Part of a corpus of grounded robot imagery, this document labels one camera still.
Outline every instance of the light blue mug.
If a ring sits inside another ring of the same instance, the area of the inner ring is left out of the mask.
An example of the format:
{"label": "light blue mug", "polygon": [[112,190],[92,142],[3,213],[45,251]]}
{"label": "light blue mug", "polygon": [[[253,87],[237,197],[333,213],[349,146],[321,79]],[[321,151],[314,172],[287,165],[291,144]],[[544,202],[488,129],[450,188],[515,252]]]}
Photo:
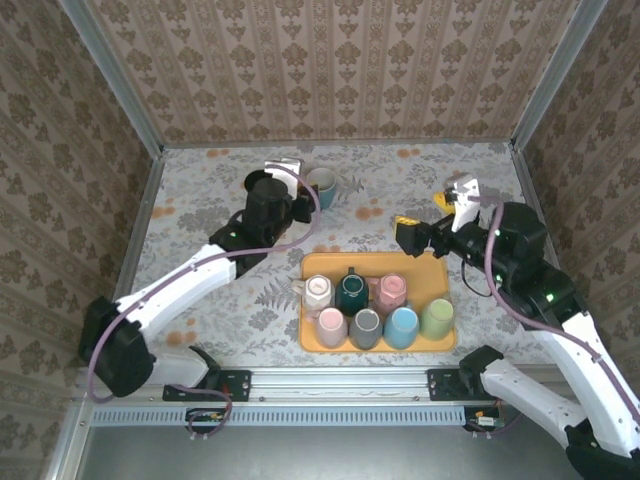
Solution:
{"label": "light blue mug", "polygon": [[416,340],[419,329],[416,312],[407,307],[396,308],[384,326],[384,341],[391,348],[404,350]]}
{"label": "light blue mug", "polygon": [[320,208],[326,210],[331,206],[333,198],[336,196],[338,180],[336,174],[328,168],[314,168],[307,175],[307,182],[312,186],[318,186],[318,197]]}

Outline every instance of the white mug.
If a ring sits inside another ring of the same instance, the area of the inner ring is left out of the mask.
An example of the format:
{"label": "white mug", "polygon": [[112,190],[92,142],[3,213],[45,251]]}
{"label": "white mug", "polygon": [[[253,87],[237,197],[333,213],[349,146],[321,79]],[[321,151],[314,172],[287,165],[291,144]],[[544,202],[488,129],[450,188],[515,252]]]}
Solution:
{"label": "white mug", "polygon": [[302,296],[302,304],[307,312],[320,312],[331,306],[333,284],[324,275],[314,275],[307,280],[293,280],[291,289]]}

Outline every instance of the light green mug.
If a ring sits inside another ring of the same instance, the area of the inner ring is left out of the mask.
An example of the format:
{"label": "light green mug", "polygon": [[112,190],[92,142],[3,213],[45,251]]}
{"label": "light green mug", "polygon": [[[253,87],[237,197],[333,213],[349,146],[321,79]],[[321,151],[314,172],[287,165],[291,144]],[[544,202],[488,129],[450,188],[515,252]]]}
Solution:
{"label": "light green mug", "polygon": [[427,340],[442,340],[453,328],[453,305],[444,298],[436,298],[424,307],[420,316],[420,334]]}

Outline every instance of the dark green mug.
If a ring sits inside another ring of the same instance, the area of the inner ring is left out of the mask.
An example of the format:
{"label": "dark green mug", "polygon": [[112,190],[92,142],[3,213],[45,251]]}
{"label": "dark green mug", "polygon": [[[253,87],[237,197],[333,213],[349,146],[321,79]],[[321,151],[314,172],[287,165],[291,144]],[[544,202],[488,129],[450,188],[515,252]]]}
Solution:
{"label": "dark green mug", "polygon": [[369,305],[369,286],[364,277],[349,267],[349,273],[342,277],[336,287],[336,308],[347,317],[353,317]]}

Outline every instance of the pink mug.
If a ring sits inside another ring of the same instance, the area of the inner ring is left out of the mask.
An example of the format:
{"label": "pink mug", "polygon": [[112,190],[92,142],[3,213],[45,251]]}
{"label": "pink mug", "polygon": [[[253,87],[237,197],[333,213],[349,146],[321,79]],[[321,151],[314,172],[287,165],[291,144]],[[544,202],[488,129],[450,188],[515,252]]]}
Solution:
{"label": "pink mug", "polygon": [[396,273],[382,278],[367,278],[367,283],[375,286],[373,303],[380,315],[389,315],[407,302],[407,282]]}
{"label": "pink mug", "polygon": [[316,338],[327,348],[338,348],[347,339],[349,327],[337,308],[325,308],[316,322]]}

